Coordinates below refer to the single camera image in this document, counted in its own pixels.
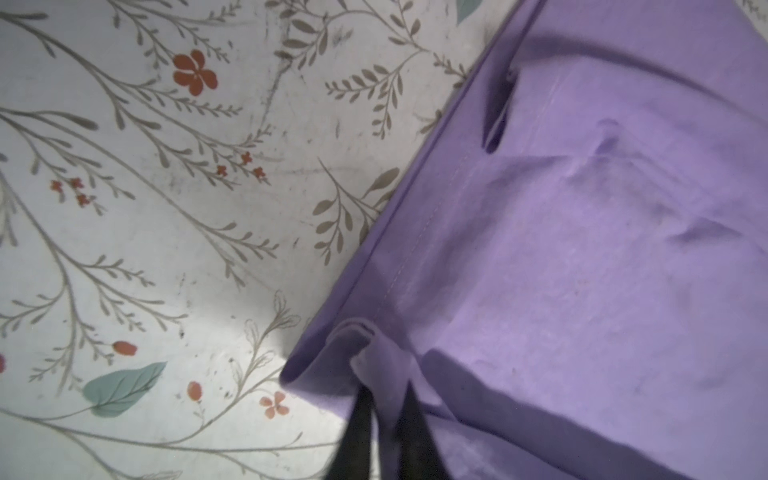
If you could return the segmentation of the purple t-shirt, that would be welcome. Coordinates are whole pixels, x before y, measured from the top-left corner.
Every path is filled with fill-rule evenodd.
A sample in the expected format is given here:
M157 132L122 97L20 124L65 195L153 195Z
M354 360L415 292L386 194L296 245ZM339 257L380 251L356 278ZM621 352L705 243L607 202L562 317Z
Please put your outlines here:
M767 475L767 44L732 1L524 1L289 356L381 470Z

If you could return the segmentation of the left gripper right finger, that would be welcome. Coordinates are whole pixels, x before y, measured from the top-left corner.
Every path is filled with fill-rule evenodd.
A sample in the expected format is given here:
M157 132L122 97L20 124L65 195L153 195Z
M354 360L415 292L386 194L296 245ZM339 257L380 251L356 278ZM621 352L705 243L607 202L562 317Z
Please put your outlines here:
M396 426L396 438L400 446L400 480L451 479L411 383L406 388Z

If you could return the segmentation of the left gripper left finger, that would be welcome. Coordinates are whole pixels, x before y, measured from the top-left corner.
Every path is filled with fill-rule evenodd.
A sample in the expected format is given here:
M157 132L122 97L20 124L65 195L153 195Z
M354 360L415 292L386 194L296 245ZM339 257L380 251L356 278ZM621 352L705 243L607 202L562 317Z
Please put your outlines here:
M372 394L365 386L361 386L346 430L326 472L325 480L368 480L370 478L372 410Z

